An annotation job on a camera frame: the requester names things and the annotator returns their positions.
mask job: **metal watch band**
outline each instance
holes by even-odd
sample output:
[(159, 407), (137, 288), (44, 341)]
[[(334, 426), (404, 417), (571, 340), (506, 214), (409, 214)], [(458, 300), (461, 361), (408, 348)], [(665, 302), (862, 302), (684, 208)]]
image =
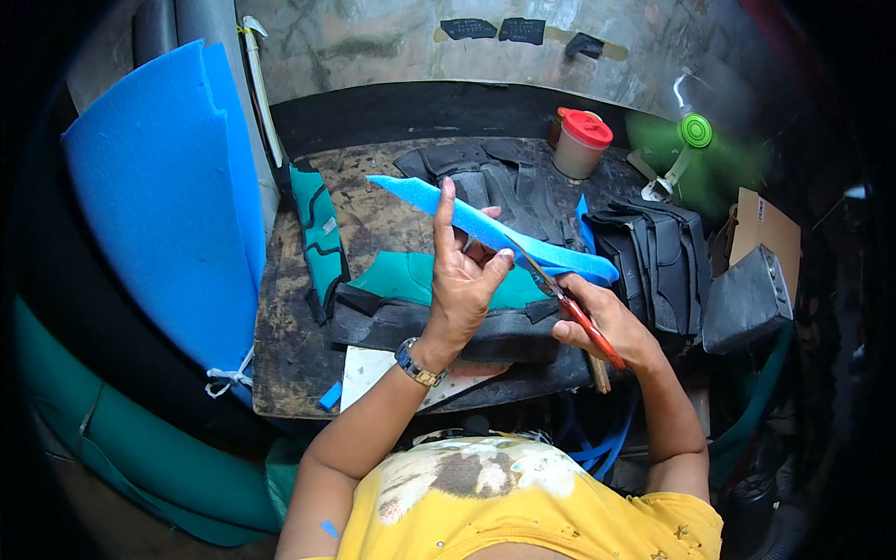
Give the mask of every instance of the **metal watch band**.
[(417, 340), (418, 337), (412, 336), (402, 342), (398, 349), (395, 350), (395, 361), (398, 362), (398, 365), (401, 366), (401, 368), (404, 369), (404, 372), (414, 381), (429, 387), (438, 387), (448, 370), (443, 369), (441, 372), (436, 373), (420, 367), (420, 364), (415, 362), (414, 358), (408, 353), (408, 349), (413, 346), (414, 342), (417, 342)]

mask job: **white string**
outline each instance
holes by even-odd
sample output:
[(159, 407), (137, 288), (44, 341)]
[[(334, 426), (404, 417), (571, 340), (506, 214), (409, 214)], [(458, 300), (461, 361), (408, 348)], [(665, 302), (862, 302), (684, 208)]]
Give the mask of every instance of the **white string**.
[[(224, 394), (225, 392), (233, 386), (234, 383), (242, 383), (243, 385), (252, 386), (252, 377), (247, 377), (243, 375), (243, 372), (246, 370), (246, 367), (249, 365), (249, 362), (252, 361), (253, 356), (255, 355), (255, 346), (249, 349), (249, 353), (246, 354), (246, 357), (243, 358), (243, 363), (239, 365), (239, 369), (237, 371), (221, 371), (217, 367), (213, 367), (209, 371), (205, 372), (209, 377), (214, 378), (216, 381), (208, 383), (205, 385), (205, 392), (212, 397), (213, 399), (217, 399), (219, 396)], [(211, 392), (211, 387), (216, 384), (224, 383), (224, 388), (217, 392)]]

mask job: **wooden workbench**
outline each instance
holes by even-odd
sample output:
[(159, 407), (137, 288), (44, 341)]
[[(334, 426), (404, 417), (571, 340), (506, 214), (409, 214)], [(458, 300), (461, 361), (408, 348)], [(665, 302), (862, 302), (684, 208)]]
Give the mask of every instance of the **wooden workbench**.
[[(365, 179), (365, 175), (403, 177), (392, 164), (400, 155), (428, 145), (481, 142), (486, 138), (439, 138), (368, 144), (307, 156), (320, 170), (338, 215), (340, 237), (352, 278), (374, 261), (378, 251), (433, 252), (432, 219)], [(573, 181), (550, 162), (553, 153), (538, 139), (515, 139), (547, 176), (557, 207), (569, 216), (585, 193), (592, 210), (607, 197), (636, 195), (643, 177), (625, 162), (627, 151), (610, 148), (591, 179)], [(332, 418), (318, 400), (342, 378), (344, 348), (333, 347), (326, 327), (311, 318), (305, 293), (310, 283), (302, 249), (296, 205), (283, 196), (267, 250), (258, 315), (255, 321), (254, 409), (277, 418)], [(581, 241), (577, 239), (581, 250)], [(473, 409), (590, 384), (587, 369), (545, 376), (544, 367), (516, 365), (494, 380), (474, 387), (426, 412)]]

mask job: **person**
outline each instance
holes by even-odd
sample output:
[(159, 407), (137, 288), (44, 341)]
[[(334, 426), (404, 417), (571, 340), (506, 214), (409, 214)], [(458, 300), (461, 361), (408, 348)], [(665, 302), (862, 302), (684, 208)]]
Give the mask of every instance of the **person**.
[[(445, 179), (429, 320), (407, 348), (429, 373), (467, 344), (513, 265), (509, 249), (474, 241), (464, 252), (454, 196)], [(500, 208), (483, 212), (494, 218)], [(610, 290), (572, 273), (558, 281), (641, 385), (652, 462), (646, 495), (622, 497), (555, 447), (513, 435), (442, 439), (390, 455), (429, 390), (405, 359), (308, 446), (276, 557), (718, 558), (722, 520), (709, 504), (706, 440), (659, 344)], [(577, 323), (559, 321), (552, 334), (601, 357)]]

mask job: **scissor blade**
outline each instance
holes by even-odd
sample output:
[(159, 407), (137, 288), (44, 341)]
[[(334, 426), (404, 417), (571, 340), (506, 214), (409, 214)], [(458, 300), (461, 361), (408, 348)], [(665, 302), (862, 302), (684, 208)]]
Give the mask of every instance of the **scissor blade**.
[(547, 284), (547, 286), (549, 288), (551, 288), (551, 290), (554, 293), (556, 293), (558, 296), (562, 296), (563, 291), (560, 289), (559, 286), (557, 286), (556, 280), (554, 280), (554, 278), (552, 276), (548, 276), (547, 272), (545, 272), (545, 270), (543, 268), (541, 268), (541, 266), (539, 266), (538, 263), (535, 262), (535, 259), (533, 259), (531, 257), (531, 255), (529, 255), (529, 253), (526, 252), (525, 249), (520, 247), (519, 243), (517, 243), (516, 241), (513, 241), (512, 239), (510, 239), (510, 242), (513, 243), (514, 246), (516, 246), (517, 250), (520, 251), (522, 256), (526, 257), (526, 260), (529, 261), (529, 264), (532, 265), (532, 268), (535, 270), (535, 272), (538, 274), (538, 276), (541, 277), (541, 279), (545, 282), (545, 284)]

